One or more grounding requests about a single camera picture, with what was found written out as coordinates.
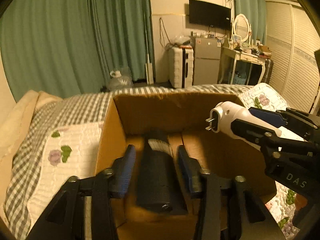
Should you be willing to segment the person's right hand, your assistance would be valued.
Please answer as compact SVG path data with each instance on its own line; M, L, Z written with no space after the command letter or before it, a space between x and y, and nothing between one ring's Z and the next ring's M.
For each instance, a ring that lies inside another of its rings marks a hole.
M307 204L308 204L308 200L304 196L302 196L301 194L296 194L296 197L295 197L296 211L299 211L302 208L306 207Z

